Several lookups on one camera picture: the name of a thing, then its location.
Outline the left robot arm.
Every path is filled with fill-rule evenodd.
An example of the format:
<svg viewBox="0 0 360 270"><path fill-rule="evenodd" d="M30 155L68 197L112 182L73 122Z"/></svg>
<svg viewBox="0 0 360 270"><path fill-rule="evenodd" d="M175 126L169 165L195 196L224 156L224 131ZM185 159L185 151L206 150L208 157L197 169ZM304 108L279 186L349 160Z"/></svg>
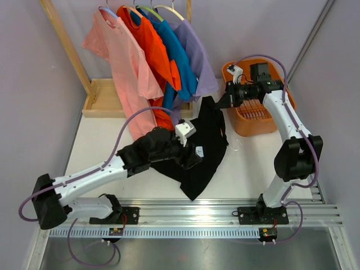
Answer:
<svg viewBox="0 0 360 270"><path fill-rule="evenodd" d="M176 125L173 132L156 127L102 164L57 178L48 174L40 176L31 200L40 228L49 230L68 219L80 218L98 224L117 223L122 216L122 206L115 195L83 195L110 182L142 173L159 161L174 160L183 169L192 168L202 161L196 146L190 142L195 133L196 128L187 123Z"/></svg>

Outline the black t shirt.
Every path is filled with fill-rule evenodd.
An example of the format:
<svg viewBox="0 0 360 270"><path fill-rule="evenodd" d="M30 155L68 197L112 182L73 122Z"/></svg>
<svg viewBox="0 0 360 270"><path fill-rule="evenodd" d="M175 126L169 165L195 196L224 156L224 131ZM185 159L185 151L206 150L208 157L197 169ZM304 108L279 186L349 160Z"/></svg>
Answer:
<svg viewBox="0 0 360 270"><path fill-rule="evenodd" d="M157 172L178 181L180 189L194 201L207 187L222 162L228 146L223 112L215 108L212 96L201 101L198 117L191 120L196 132L188 140L196 146L202 161L190 169L183 169L174 160L152 164Z"/></svg>

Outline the yellow hanger with metal hook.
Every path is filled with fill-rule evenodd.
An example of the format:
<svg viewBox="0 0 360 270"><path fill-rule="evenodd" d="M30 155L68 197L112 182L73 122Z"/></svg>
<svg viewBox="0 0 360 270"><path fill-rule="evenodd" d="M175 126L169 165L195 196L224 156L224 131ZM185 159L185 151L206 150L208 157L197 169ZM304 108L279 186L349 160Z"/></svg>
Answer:
<svg viewBox="0 0 360 270"><path fill-rule="evenodd" d="M230 142L227 146L231 151L238 152L242 147L241 141L236 138L232 143Z"/></svg>

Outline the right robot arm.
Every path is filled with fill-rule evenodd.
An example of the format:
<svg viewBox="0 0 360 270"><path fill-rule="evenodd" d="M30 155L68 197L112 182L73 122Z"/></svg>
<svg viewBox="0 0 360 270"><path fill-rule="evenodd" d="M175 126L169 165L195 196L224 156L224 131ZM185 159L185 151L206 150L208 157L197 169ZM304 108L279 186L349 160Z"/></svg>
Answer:
<svg viewBox="0 0 360 270"><path fill-rule="evenodd" d="M226 82L225 92L217 107L240 107L244 101L258 100L269 112L282 139L274 159L276 175L268 189L260 194L255 206L239 207L241 225L288 224L287 197L294 187L308 188L301 181L310 175L318 176L319 159L323 148L321 136L314 136L297 116L286 92L285 82L273 79L268 63L250 65L250 82L241 82L243 70L236 64L227 66L232 79Z"/></svg>

